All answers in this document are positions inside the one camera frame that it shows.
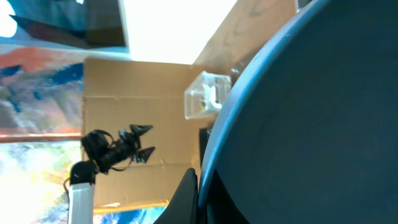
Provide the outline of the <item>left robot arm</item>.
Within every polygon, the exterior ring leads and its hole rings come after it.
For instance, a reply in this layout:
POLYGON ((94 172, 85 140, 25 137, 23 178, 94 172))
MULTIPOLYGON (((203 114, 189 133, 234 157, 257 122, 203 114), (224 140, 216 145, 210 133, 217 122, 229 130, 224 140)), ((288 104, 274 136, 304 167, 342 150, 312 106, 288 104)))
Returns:
POLYGON ((109 174, 109 171, 122 172, 127 168, 117 168, 116 164, 129 159, 129 163, 145 164, 155 147, 143 148, 141 136, 153 128, 152 125, 131 124, 129 130, 119 131, 114 139, 106 131, 95 129, 81 139, 88 160, 75 163, 70 169, 70 184, 64 190, 68 197, 68 224, 92 223, 94 210, 94 192, 97 174, 109 174))

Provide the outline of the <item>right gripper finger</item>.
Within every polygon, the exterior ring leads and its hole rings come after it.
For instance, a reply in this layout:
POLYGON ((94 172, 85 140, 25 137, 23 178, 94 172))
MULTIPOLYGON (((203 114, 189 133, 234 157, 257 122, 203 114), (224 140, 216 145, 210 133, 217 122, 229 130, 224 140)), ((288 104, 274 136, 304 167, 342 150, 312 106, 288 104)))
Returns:
POLYGON ((194 168, 186 170, 170 203, 154 224, 196 224, 198 179, 194 168))

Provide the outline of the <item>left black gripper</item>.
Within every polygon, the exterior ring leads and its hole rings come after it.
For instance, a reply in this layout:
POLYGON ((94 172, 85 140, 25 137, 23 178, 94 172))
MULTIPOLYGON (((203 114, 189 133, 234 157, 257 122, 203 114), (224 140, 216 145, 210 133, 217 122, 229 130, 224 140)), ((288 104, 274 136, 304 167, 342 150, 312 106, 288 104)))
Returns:
POLYGON ((139 136, 153 128, 153 125, 131 124, 128 132, 119 131, 119 138, 114 140, 110 133, 96 129, 81 138, 81 144, 90 161, 93 161, 100 173, 109 170, 126 170, 133 162, 146 163, 155 147, 139 149, 139 136))

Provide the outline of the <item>dark blue plate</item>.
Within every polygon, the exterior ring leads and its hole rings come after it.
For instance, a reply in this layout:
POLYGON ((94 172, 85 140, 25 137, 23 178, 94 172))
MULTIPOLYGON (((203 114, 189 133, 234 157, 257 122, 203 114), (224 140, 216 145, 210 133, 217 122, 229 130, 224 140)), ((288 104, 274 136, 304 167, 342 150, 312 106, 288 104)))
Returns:
POLYGON ((312 1, 239 76, 198 209, 228 223, 397 222, 397 0, 312 1))

